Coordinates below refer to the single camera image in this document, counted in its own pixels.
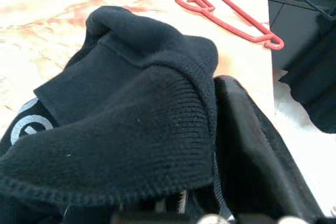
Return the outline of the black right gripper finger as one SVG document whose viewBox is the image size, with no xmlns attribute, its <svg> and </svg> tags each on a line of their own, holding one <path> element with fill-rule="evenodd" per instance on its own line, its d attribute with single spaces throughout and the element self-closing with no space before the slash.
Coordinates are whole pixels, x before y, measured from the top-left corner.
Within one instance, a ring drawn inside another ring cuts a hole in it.
<svg viewBox="0 0 336 224">
<path fill-rule="evenodd" d="M 282 137 L 234 78 L 215 80 L 216 158 L 224 201 L 237 217 L 319 217 L 319 205 Z"/>
</svg>

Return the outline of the black shirt green logo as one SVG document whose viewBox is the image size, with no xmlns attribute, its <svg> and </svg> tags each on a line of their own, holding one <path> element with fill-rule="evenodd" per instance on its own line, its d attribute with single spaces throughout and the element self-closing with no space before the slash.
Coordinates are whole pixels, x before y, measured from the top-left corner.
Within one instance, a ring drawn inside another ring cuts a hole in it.
<svg viewBox="0 0 336 224">
<path fill-rule="evenodd" d="M 336 134 L 336 20 L 317 18 L 320 39 L 309 46 L 279 81 L 289 86 L 311 122 L 321 131 Z"/>
<path fill-rule="evenodd" d="M 179 212 L 215 171 L 214 43 L 102 6 L 82 48 L 0 140 L 0 224 L 109 224 Z"/>
</svg>

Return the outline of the black low TV cabinet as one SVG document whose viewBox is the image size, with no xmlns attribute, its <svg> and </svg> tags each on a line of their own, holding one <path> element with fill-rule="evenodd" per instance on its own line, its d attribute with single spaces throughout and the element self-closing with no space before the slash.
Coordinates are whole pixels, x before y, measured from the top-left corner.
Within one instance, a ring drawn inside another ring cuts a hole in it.
<svg viewBox="0 0 336 224">
<path fill-rule="evenodd" d="M 274 68 L 285 69 L 320 39 L 317 18 L 321 15 L 294 0 L 268 0 L 270 29 L 285 43 L 272 51 Z"/>
</svg>

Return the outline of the marble table with red edge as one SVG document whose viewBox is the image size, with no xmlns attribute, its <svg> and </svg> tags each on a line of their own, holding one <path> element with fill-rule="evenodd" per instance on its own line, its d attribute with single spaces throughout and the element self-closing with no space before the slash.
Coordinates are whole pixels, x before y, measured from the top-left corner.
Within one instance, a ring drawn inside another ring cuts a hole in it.
<svg viewBox="0 0 336 224">
<path fill-rule="evenodd" d="M 175 0 L 0 0 L 0 137 L 36 87 L 62 71 L 83 44 L 89 14 L 120 6 L 211 39 L 216 74 L 236 78 L 262 111 L 275 116 L 271 51 L 212 23 Z"/>
</svg>

